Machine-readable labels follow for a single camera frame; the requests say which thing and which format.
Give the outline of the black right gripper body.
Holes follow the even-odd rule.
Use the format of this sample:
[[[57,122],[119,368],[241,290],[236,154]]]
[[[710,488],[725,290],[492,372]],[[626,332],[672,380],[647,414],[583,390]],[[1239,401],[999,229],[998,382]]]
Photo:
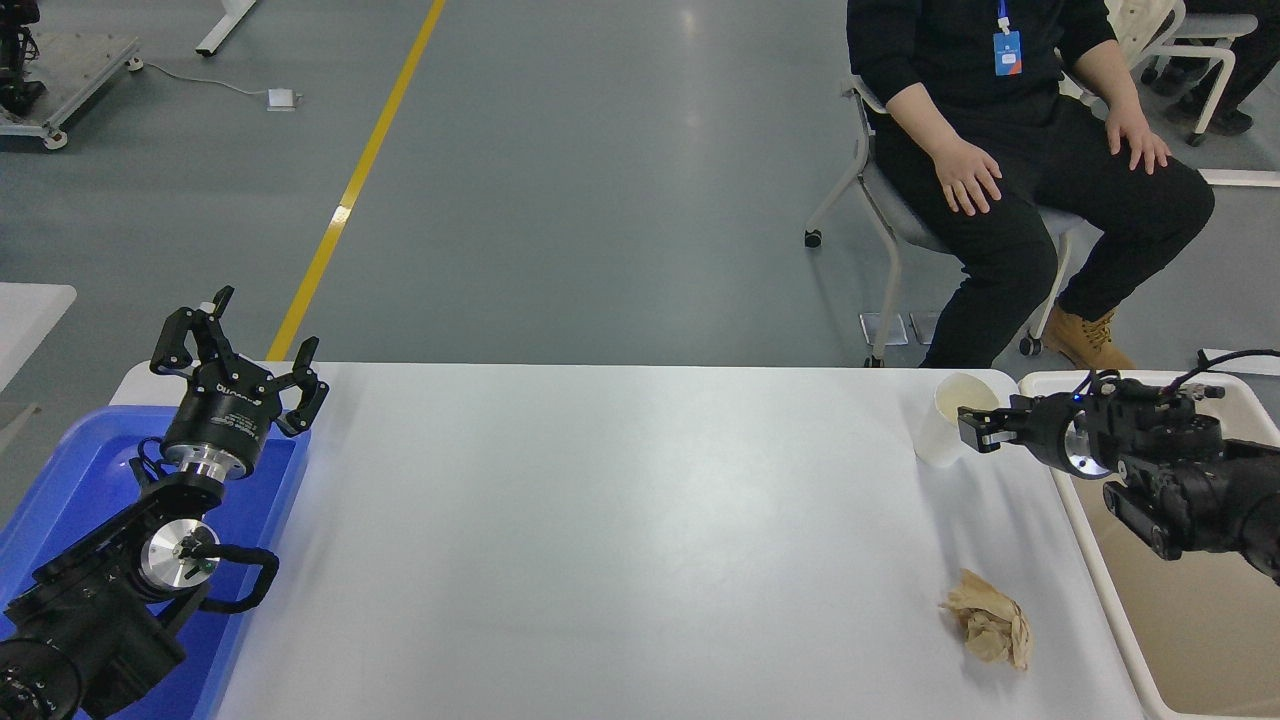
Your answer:
[[[1079,471],[1085,462],[1085,421],[1075,395],[1046,395],[1027,400],[1025,447],[1046,466]]]

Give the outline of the person's right hand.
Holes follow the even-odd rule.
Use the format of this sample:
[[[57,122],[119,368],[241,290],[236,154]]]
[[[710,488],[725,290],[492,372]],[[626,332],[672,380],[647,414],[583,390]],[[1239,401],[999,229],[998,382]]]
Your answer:
[[[998,182],[1004,173],[986,150],[963,138],[947,138],[927,154],[952,213],[965,217],[987,214],[1002,199]]]

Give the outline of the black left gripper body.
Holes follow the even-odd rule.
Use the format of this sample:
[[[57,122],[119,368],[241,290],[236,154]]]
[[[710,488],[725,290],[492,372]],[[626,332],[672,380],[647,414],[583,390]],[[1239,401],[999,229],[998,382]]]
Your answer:
[[[183,452],[204,447],[255,465],[275,416],[276,400],[253,387],[193,378],[163,437],[163,456],[177,462]]]

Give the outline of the person's left hand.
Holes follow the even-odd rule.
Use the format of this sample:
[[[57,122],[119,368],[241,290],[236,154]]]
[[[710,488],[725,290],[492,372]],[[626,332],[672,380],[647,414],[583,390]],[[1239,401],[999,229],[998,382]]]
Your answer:
[[[1105,129],[1114,156],[1126,152],[1128,169],[1142,170],[1147,176],[1169,167],[1169,145],[1151,129],[1138,99],[1108,101],[1107,108]]]

